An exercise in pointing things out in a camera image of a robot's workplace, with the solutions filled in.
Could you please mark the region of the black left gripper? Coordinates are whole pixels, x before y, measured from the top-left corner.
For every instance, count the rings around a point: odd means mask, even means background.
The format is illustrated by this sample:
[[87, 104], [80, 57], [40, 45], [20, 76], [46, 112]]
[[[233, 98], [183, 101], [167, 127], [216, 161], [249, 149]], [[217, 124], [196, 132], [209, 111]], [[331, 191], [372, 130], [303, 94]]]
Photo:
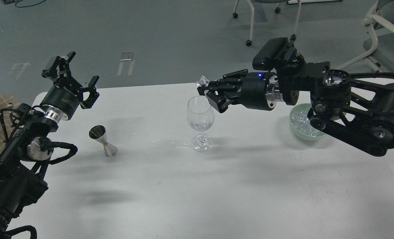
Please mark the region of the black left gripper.
[[[75, 55], [76, 52], [72, 51], [65, 57], [55, 56], [42, 71], [42, 77], [52, 80], [53, 86], [41, 101], [40, 108], [44, 111], [50, 107], [61, 110], [64, 113], [62, 120], [70, 120], [79, 103], [82, 109], [92, 108], [100, 95], [95, 86], [99, 80], [97, 75], [92, 77], [85, 88], [79, 83], [76, 84], [69, 67]], [[86, 92], [89, 92], [89, 95], [83, 100], [83, 93]]]

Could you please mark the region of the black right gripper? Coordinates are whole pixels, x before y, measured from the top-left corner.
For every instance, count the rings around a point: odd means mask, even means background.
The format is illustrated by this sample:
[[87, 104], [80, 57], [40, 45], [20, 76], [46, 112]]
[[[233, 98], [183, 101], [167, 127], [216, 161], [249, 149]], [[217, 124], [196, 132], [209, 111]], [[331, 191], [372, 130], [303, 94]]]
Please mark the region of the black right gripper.
[[276, 81], [276, 73], [248, 72], [238, 70], [223, 75], [221, 79], [210, 81], [209, 87], [197, 87], [199, 95], [205, 96], [209, 104], [219, 113], [224, 113], [230, 105], [243, 105], [248, 109], [271, 111], [276, 106], [270, 83]]

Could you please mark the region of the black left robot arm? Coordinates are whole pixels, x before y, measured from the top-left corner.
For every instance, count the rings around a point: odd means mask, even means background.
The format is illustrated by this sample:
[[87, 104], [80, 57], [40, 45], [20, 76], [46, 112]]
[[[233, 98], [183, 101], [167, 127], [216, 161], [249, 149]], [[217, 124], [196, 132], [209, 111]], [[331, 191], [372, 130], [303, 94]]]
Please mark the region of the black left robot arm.
[[53, 142], [47, 137], [57, 131], [61, 120], [70, 120], [78, 107], [90, 109], [99, 97], [95, 87], [98, 76], [83, 87], [71, 75], [69, 64], [75, 55], [72, 51], [49, 61], [42, 77], [52, 80], [53, 85], [39, 105], [21, 104], [0, 110], [5, 138], [0, 154], [0, 239], [26, 231], [31, 239], [36, 239], [33, 226], [8, 230], [8, 225], [48, 189], [44, 181], [48, 166], [67, 160], [78, 151], [73, 144]]

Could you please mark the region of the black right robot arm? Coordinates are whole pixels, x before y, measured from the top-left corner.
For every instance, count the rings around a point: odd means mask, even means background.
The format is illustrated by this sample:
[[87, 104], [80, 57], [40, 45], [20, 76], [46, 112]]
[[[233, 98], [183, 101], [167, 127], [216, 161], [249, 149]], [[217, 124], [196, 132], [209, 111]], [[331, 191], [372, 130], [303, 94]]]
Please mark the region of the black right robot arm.
[[203, 83], [219, 113], [229, 105], [271, 111], [277, 102], [296, 105], [301, 91], [310, 93], [312, 127], [372, 156], [394, 148], [394, 73], [349, 74], [329, 62], [307, 63], [288, 41], [270, 39], [247, 69]]

